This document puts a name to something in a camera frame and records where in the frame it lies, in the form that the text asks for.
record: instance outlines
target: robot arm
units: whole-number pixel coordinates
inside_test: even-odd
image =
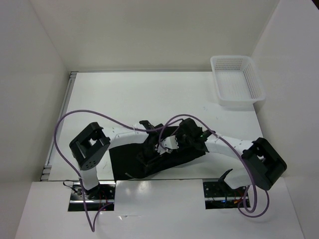
[[[154,127],[148,121],[141,121],[137,128],[161,126]],[[144,178],[190,162],[207,152],[221,153],[238,160],[232,149],[220,139],[221,135],[202,131],[192,119],[183,120],[178,127],[166,128],[161,145],[158,131],[147,133],[113,127],[104,129],[106,137],[102,129],[98,123],[91,123],[70,143],[88,194],[99,186],[96,165],[107,150],[110,151],[115,180]],[[264,190],[269,190],[287,168],[283,159],[263,138],[256,141],[223,138],[242,156],[256,185]],[[222,180],[231,189],[251,184],[244,168],[228,170]]]

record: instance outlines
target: purple cable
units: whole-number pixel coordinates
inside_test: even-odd
[[[163,134],[164,129],[169,125],[169,123],[170,123],[173,119],[178,118],[178,117],[190,117],[190,118],[193,118],[193,119],[197,120],[198,122],[200,122],[205,128],[207,128],[207,129],[212,133],[212,135],[214,135],[215,137],[218,137],[218,135],[216,134],[216,132],[213,131],[213,130],[211,130],[211,129],[208,127],[208,125],[205,124],[203,121],[201,121],[199,118],[197,118],[197,117],[195,117],[195,116],[192,116],[192,115],[189,115],[189,114],[180,114],[180,115],[176,115],[176,116],[170,118],[170,119],[166,122],[166,124],[164,125],[164,127],[163,127],[162,130],[160,131],[160,134],[159,134],[159,138],[160,138],[160,139],[161,139],[161,135]],[[253,208],[252,208],[251,210],[248,209],[248,207],[247,207],[247,205],[246,205],[246,200],[243,200],[243,205],[244,205],[245,210],[246,210],[248,213],[253,213],[253,212],[255,212],[256,207],[257,207],[257,188],[256,188],[256,183],[255,183],[255,180],[254,180],[254,178],[253,178],[253,175],[251,174],[251,172],[250,172],[250,170],[249,170],[249,168],[248,168],[246,162],[242,159],[241,155],[236,151],[236,149],[235,149],[227,140],[225,140],[223,137],[219,136],[219,139],[222,140],[222,141],[236,154],[236,156],[237,156],[238,159],[242,162],[242,164],[244,165],[244,167],[245,167],[245,169],[246,169],[246,171],[247,171],[247,173],[248,173],[248,175],[249,175],[249,178],[250,178],[250,180],[251,180],[251,184],[252,184],[252,186],[253,186],[254,204],[253,204]],[[247,196],[248,189],[249,189],[249,187],[247,187],[246,190],[245,190],[244,198],[246,198],[245,196]],[[247,216],[247,217],[253,217],[253,218],[257,218],[257,217],[260,217],[260,216],[264,215],[264,214],[266,213],[266,211],[267,211],[267,209],[268,209],[268,207],[269,207],[269,203],[270,203],[270,202],[269,202],[270,200],[269,200],[268,192],[267,192],[267,191],[265,191],[265,192],[266,192],[266,196],[267,196],[267,206],[266,206],[265,210],[264,210],[262,213],[260,213],[260,214],[258,214],[258,215],[255,215],[255,216],[251,216],[251,215],[245,214],[245,213],[243,213],[241,210],[239,210],[240,213],[243,214],[243,215],[245,215],[245,216]]]
[[[178,130],[179,130],[179,126],[175,129],[173,133],[171,133],[171,136],[175,135]]]
[[[104,114],[101,114],[101,113],[98,113],[96,111],[91,111],[91,110],[75,110],[75,111],[71,111],[71,112],[68,112],[66,113],[65,115],[63,115],[57,122],[56,126],[55,126],[55,129],[54,129],[54,135],[53,135],[53,143],[54,143],[54,146],[56,148],[56,151],[59,153],[59,155],[64,159],[64,161],[70,165],[70,167],[76,172],[76,174],[78,175],[79,177],[79,181],[80,181],[80,185],[81,185],[81,189],[82,189],[82,192],[84,193],[85,192],[85,189],[84,189],[84,186],[83,186],[83,182],[82,182],[82,179],[81,179],[81,174],[80,172],[76,169],[76,167],[73,166],[73,164],[63,155],[63,153],[61,152],[58,144],[57,144],[57,139],[56,139],[56,136],[57,136],[57,131],[58,131],[58,128],[61,124],[61,122],[69,115],[71,114],[75,114],[75,113],[91,113],[91,114],[94,114],[94,115],[98,115],[98,116],[101,116],[103,118],[106,118],[114,123],[117,123],[125,128],[128,128],[128,129],[131,129],[131,130],[135,130],[135,131],[140,131],[140,132],[155,132],[155,131],[159,131],[160,130],[160,134],[159,134],[159,145],[161,147],[162,144],[161,144],[161,136],[165,130],[166,127],[182,120],[182,119],[177,119],[173,122],[171,122],[173,119],[175,118],[178,118],[178,117],[190,117],[190,118],[193,118],[195,120],[197,120],[198,122],[200,122],[203,126],[205,126],[214,136],[218,137],[218,135],[216,134],[215,131],[211,130],[203,121],[201,121],[199,118],[195,117],[195,116],[192,116],[192,115],[188,115],[188,114],[180,114],[180,115],[176,115],[174,117],[172,117],[171,119],[169,119],[166,124],[163,126],[163,127],[159,127],[159,128],[156,128],[156,129],[141,129],[141,128],[134,128],[134,127],[131,127],[131,126],[128,126],[126,124],[123,124],[111,117],[108,117]],[[246,200],[243,200],[243,205],[244,205],[244,208],[247,212],[249,213],[253,213],[255,210],[256,210],[256,207],[257,207],[257,189],[256,189],[256,184],[255,184],[255,181],[253,179],[253,176],[248,168],[248,166],[246,165],[246,163],[244,162],[244,160],[241,158],[241,155],[234,149],[234,147],[227,141],[225,140],[224,138],[222,137],[219,137],[228,147],[230,147],[230,149],[236,154],[236,156],[239,158],[239,160],[242,162],[242,164],[244,165],[245,169],[247,170],[247,173],[250,177],[250,180],[252,182],[252,186],[253,186],[253,191],[254,191],[254,205],[253,205],[253,208],[251,210],[248,209],[247,205],[246,205]],[[246,188],[245,190],[245,193],[244,193],[244,198],[246,198],[247,196],[247,193],[248,193],[248,189],[249,189],[249,186]],[[250,217],[250,218],[256,218],[256,217],[260,217],[262,216],[263,214],[265,214],[265,212],[267,211],[268,207],[269,207],[269,195],[268,195],[268,192],[266,192],[266,196],[267,196],[267,205],[266,205],[266,208],[265,210],[261,213],[261,214],[258,214],[258,215],[255,215],[255,216],[251,216],[251,215],[247,215],[245,213],[243,213],[240,208],[239,208],[239,204],[238,204],[238,209],[240,211],[240,213],[242,213],[243,215],[247,216],[247,217]],[[89,216],[89,213],[88,213],[88,210],[87,210],[87,205],[86,205],[86,202],[85,202],[85,197],[83,196],[83,206],[84,206],[84,211],[85,211],[85,214],[86,214],[86,217],[88,219],[88,222],[89,222],[89,225],[90,225],[90,228],[92,230],[92,232],[95,231],[95,221],[96,221],[96,218],[97,218],[97,215],[98,213],[103,209],[105,208],[107,205],[103,206],[98,212],[97,214],[95,215],[94,217],[94,220],[93,220],[93,225],[92,225],[92,222],[91,222],[91,219],[90,219],[90,216]]]
[[[65,115],[63,115],[59,120],[58,122],[56,123],[56,126],[55,126],[55,129],[54,129],[54,134],[53,134],[53,144],[56,148],[56,151],[60,154],[60,156],[64,159],[64,161],[70,165],[70,167],[76,172],[76,174],[78,175],[79,177],[79,182],[80,182],[80,185],[81,185],[81,190],[83,192],[83,206],[84,206],[84,211],[85,211],[85,215],[86,215],[86,218],[88,219],[88,222],[89,222],[89,225],[90,225],[90,228],[91,228],[91,231],[94,232],[95,231],[95,220],[96,220],[96,217],[98,215],[98,213],[103,209],[105,208],[106,206],[102,207],[98,212],[97,214],[95,215],[94,217],[94,220],[93,220],[93,225],[92,225],[92,222],[91,222],[91,219],[90,219],[90,216],[89,216],[89,213],[88,213],[88,209],[87,209],[87,206],[86,206],[86,202],[85,202],[85,197],[84,197],[84,193],[85,193],[85,189],[84,189],[84,186],[83,186],[83,182],[82,182],[82,179],[81,179],[81,174],[80,172],[77,170],[76,167],[73,166],[73,164],[64,156],[64,154],[61,152],[58,144],[57,144],[57,139],[56,139],[56,136],[57,136],[57,132],[58,132],[58,129],[59,129],[59,126],[61,124],[61,122],[69,115],[71,114],[75,114],[75,113],[91,113],[91,114],[95,114],[95,115],[98,115],[98,116],[101,116],[101,117],[104,117],[114,123],[117,123],[125,128],[128,128],[128,129],[131,129],[131,130],[135,130],[135,131],[140,131],[140,132],[154,132],[154,131],[159,131],[161,129],[164,129],[164,126],[163,127],[159,127],[159,128],[156,128],[156,129],[141,129],[141,128],[134,128],[134,127],[131,127],[131,126],[128,126],[126,124],[123,124],[111,117],[108,117],[104,114],[101,114],[101,113],[98,113],[96,111],[91,111],[91,110],[76,110],[76,111],[70,111],[68,113],[66,113]],[[174,122],[170,123],[169,125],[172,125],[176,122],[178,122],[180,120],[175,120]]]

